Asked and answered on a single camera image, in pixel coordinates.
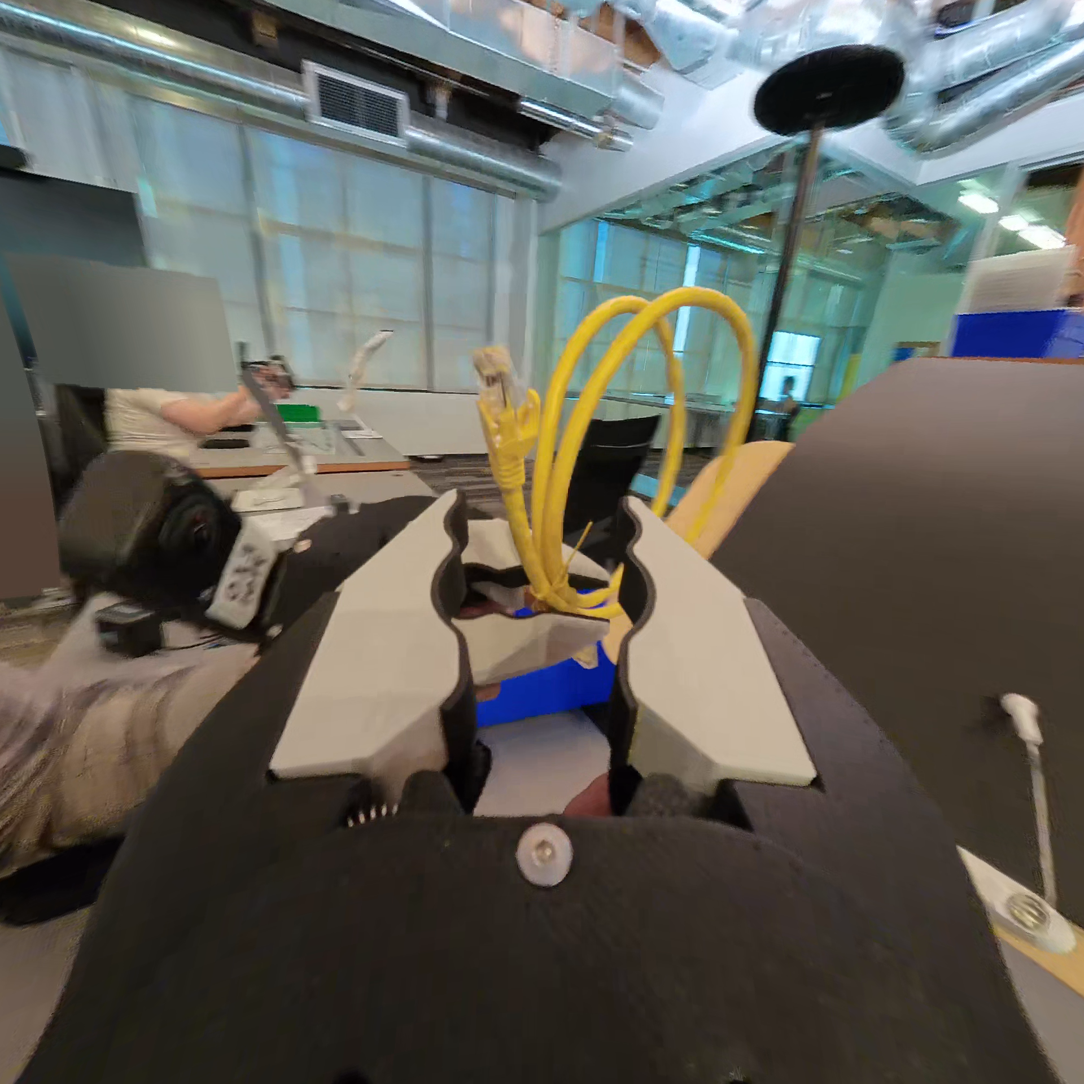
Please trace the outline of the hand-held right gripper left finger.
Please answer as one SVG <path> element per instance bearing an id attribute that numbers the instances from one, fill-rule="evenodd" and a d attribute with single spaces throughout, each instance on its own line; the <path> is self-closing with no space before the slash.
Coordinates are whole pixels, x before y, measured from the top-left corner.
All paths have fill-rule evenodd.
<path id="1" fill-rule="evenodd" d="M 477 706 L 454 624 L 466 594 L 466 501 L 447 492 L 348 576 L 270 758 L 276 779 L 353 775 L 398 806 L 416 773 L 479 798 Z"/>

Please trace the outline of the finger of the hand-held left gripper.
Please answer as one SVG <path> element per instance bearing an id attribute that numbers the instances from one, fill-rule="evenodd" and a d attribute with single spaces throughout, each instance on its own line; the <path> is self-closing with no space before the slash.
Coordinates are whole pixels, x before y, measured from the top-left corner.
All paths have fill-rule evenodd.
<path id="1" fill-rule="evenodd" d="M 462 566 L 469 588 L 477 584 L 528 588 L 529 576 L 522 567 L 507 521 L 469 518 L 467 532 Z M 603 566 L 566 543 L 562 543 L 560 565 L 573 589 L 601 589 L 610 582 L 610 575 Z"/>
<path id="2" fill-rule="evenodd" d="M 504 612 L 459 617 L 476 688 L 500 685 L 570 659 L 596 666 L 597 644 L 609 631 L 607 619 L 542 612 L 526 617 Z"/>

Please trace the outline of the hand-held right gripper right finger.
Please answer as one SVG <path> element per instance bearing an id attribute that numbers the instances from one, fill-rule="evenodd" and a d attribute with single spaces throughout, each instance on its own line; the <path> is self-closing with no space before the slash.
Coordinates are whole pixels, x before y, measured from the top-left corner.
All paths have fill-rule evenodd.
<path id="1" fill-rule="evenodd" d="M 619 603 L 630 629 L 609 709 L 614 805 L 661 788 L 678 808 L 739 804 L 741 786 L 817 793 L 820 774 L 747 597 L 637 496 L 621 504 Z"/>

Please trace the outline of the blue plastic bin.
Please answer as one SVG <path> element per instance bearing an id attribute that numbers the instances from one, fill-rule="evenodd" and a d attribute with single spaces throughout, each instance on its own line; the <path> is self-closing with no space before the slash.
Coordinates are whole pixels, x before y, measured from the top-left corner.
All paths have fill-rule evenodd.
<path id="1" fill-rule="evenodd" d="M 946 357 L 1080 361 L 1083 312 L 1035 309 L 967 313 L 955 318 Z"/>
<path id="2" fill-rule="evenodd" d="M 615 663 L 597 642 L 581 657 L 502 680 L 495 696 L 478 702 L 478 727 L 593 709 L 608 702 L 615 674 Z"/>

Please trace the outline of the person's left forearm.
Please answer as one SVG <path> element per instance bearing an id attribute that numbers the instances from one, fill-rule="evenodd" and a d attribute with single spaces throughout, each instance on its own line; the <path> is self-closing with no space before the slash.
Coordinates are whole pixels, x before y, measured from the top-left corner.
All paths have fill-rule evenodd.
<path id="1" fill-rule="evenodd" d="M 1 874 L 118 838 L 207 715 L 251 670 L 250 645 L 115 659 L 63 675 L 1 668 Z"/>

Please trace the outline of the white curved object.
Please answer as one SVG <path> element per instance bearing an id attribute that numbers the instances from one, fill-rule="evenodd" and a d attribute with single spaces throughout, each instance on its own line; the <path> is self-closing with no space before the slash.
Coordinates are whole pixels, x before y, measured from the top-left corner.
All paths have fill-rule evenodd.
<path id="1" fill-rule="evenodd" d="M 357 348 L 348 365 L 337 400 L 337 409 L 341 413 L 354 414 L 357 395 L 365 383 L 367 367 L 375 354 L 391 341 L 393 335 L 395 331 L 392 330 L 379 330 Z"/>

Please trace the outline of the black charger block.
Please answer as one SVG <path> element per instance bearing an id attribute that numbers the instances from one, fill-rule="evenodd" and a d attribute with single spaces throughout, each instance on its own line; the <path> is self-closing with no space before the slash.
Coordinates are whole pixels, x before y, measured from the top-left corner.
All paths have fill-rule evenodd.
<path id="1" fill-rule="evenodd" d="M 114 655 L 142 658 L 165 648 L 160 616 L 130 602 L 99 609 L 93 625 L 101 647 Z"/>

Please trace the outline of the black office chair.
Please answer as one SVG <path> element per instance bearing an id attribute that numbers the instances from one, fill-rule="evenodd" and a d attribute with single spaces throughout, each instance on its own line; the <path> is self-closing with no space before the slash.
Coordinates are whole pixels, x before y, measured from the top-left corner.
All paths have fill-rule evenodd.
<path id="1" fill-rule="evenodd" d="M 618 562 L 615 522 L 621 501 L 643 467 L 660 415 L 591 420 L 576 454 L 562 520 L 562 541 L 612 570 Z"/>

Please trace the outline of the clear acrylic stand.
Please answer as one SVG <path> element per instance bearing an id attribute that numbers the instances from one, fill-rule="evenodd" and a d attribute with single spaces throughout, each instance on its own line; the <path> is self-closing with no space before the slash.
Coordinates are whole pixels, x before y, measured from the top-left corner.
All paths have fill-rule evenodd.
<path id="1" fill-rule="evenodd" d="M 232 504 L 240 513 L 278 512 L 278 509 L 330 508 L 331 515 L 349 509 L 347 496 L 326 495 L 318 487 L 318 473 L 330 466 L 335 454 L 345 450 L 339 433 L 324 423 L 308 435 L 298 435 L 278 412 L 261 376 L 264 370 L 251 363 L 241 365 L 241 380 L 260 409 L 264 425 L 278 442 L 284 465 L 238 490 Z"/>

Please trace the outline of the black wood-rimmed board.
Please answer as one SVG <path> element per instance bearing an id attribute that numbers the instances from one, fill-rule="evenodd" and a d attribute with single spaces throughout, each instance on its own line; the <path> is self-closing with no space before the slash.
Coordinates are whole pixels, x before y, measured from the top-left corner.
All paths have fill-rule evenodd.
<path id="1" fill-rule="evenodd" d="M 697 549 L 779 617 L 896 744 L 957 841 L 1041 887 L 1037 706 L 1067 955 L 1002 935 L 1082 994 L 1081 361 L 901 362 L 787 452 L 756 443 Z"/>

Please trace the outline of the black textured pad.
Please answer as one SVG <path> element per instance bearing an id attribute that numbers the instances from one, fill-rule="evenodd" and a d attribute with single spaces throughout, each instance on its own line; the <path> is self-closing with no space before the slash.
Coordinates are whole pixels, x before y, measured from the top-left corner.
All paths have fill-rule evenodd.
<path id="1" fill-rule="evenodd" d="M 124 837 L 69 847 L 1 879 L 1 922 L 29 927 L 95 903 Z"/>

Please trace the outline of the white vent grille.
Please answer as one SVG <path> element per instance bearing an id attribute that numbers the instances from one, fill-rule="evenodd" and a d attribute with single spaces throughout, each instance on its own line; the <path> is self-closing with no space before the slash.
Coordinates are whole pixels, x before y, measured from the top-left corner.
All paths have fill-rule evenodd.
<path id="1" fill-rule="evenodd" d="M 411 103 L 406 93 L 308 60 L 301 64 L 301 77 L 309 122 L 408 147 Z"/>

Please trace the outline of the black pole stand with disc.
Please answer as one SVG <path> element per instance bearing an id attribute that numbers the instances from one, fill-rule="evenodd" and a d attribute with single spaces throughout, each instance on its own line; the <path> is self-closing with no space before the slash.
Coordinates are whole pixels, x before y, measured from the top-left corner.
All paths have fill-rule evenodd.
<path id="1" fill-rule="evenodd" d="M 882 114 L 899 95 L 903 80 L 904 62 L 887 47 L 834 46 L 788 61 L 769 74 L 754 92 L 752 115 L 761 128 L 783 138 L 806 140 L 764 323 L 757 393 L 763 389 L 805 227 L 808 198 L 818 176 L 821 140 L 827 131 L 850 129 Z"/>

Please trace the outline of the white board rail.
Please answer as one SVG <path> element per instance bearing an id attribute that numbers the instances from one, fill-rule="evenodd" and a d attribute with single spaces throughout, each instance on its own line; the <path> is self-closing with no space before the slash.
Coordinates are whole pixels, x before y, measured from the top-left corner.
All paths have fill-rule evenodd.
<path id="1" fill-rule="evenodd" d="M 1001 933 L 1055 956 L 1066 957 L 1082 947 L 1082 932 L 1049 902 L 964 847 L 957 851 L 990 920 Z"/>

